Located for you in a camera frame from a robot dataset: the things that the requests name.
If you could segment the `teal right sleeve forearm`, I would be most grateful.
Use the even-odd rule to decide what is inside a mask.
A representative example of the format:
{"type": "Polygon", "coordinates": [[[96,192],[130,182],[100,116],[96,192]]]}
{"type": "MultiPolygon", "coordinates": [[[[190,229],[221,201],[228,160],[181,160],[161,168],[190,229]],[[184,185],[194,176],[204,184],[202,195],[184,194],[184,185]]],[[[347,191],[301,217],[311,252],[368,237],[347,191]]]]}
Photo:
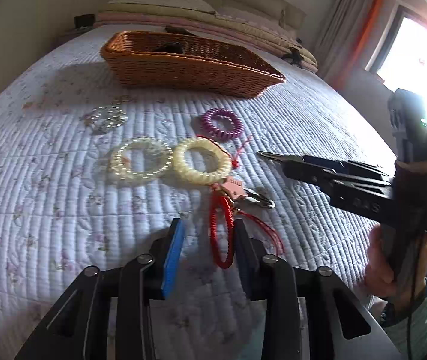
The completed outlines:
{"type": "MultiPolygon", "coordinates": [[[[379,324],[399,350],[402,359],[408,359],[408,311],[397,313],[393,304],[387,303],[379,324]]],[[[423,359],[427,354],[427,280],[425,289],[418,295],[413,305],[410,327],[412,359],[423,359]]]]}

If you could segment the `person's right hand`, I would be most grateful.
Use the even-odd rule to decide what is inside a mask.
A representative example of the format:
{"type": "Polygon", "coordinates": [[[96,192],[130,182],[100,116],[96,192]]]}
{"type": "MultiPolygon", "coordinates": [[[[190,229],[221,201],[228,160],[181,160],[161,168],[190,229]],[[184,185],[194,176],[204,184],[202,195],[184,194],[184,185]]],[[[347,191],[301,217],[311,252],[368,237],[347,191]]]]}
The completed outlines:
{"type": "Polygon", "coordinates": [[[417,297],[427,265],[427,161],[395,162],[393,219],[370,242],[365,283],[392,303],[417,297]]]}

